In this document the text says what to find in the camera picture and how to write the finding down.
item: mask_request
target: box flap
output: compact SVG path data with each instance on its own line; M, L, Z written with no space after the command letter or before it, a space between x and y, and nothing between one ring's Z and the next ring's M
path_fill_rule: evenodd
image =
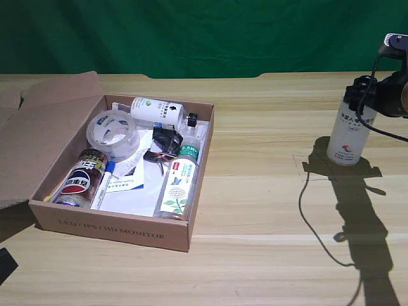
M95 73L85 73L78 78L70 76L37 84L30 90L30 100L26 99L5 122L0 130L0 208L32 198L79 129L84 130L81 137L85 148L85 128L90 115L106 109L103 95L94 95L99 92L95 77ZM79 80L93 84L89 93ZM66 103L55 103L57 97L63 97ZM75 154L84 148L74 148L78 150Z
M52 105L101 94L98 74L90 71L34 84L27 93L22 108Z
M21 90L9 87L0 92L0 129L20 107Z

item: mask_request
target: green screen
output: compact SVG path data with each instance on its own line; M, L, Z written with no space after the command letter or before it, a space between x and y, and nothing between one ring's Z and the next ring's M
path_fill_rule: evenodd
M0 73L367 71L385 34L408 34L400 0L3 0L1 11Z

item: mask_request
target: packing tape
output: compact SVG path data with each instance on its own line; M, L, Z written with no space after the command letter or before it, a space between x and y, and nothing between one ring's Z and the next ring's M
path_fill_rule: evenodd
M87 139L116 163L132 156L139 146L135 120L122 110L107 110L95 116L88 125Z

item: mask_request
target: small white bottle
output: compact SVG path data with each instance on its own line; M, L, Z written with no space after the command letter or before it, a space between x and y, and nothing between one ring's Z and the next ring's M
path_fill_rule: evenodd
M200 140L197 139L196 118L188 120L178 156L169 164L153 217L188 220L198 173Z
M361 118L372 126L376 115L375 110L364 106ZM342 166L355 165L360 160L369 134L370 130L358 120L356 112L350 110L343 100L331 132L327 156Z
M167 101L136 97L130 109L138 125L180 131L188 113L183 105Z

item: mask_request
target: open cardboard box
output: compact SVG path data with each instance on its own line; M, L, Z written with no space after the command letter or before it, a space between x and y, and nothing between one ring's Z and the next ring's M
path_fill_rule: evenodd
M85 135L89 121L111 109L113 102L130 105L135 96L103 94L94 71L33 85L19 109L18 89L1 93L0 208L28 200L44 230L187 252L212 137L213 104L166 99L209 121L187 221L43 202L89 147Z

